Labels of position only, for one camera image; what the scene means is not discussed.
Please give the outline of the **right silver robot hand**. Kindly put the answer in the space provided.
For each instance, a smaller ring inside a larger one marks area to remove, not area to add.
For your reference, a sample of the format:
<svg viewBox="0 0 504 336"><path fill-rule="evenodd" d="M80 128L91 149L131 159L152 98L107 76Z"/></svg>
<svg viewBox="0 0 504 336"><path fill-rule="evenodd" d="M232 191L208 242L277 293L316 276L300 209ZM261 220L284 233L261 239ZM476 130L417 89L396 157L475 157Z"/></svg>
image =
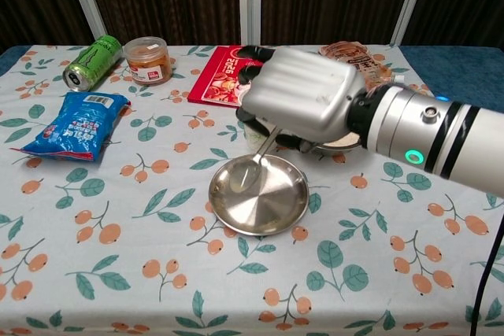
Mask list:
<svg viewBox="0 0 504 336"><path fill-rule="evenodd" d="M239 58L256 62L241 68L247 90L235 114L263 137L274 127L282 147L334 155L359 145L347 124L352 102L365 93L365 78L353 66L290 47L244 46Z"/></svg>

